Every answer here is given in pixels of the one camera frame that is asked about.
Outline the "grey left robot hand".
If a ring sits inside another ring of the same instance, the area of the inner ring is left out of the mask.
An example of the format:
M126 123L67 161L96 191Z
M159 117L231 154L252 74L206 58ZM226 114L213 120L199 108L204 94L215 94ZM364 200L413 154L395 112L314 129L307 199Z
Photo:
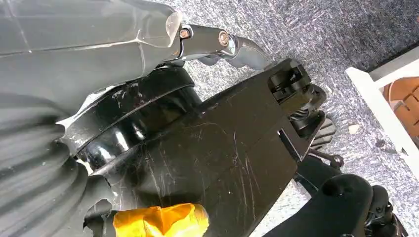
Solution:
M325 94L253 41L146 0L0 3L0 234L113 237L203 206L247 237L311 159Z

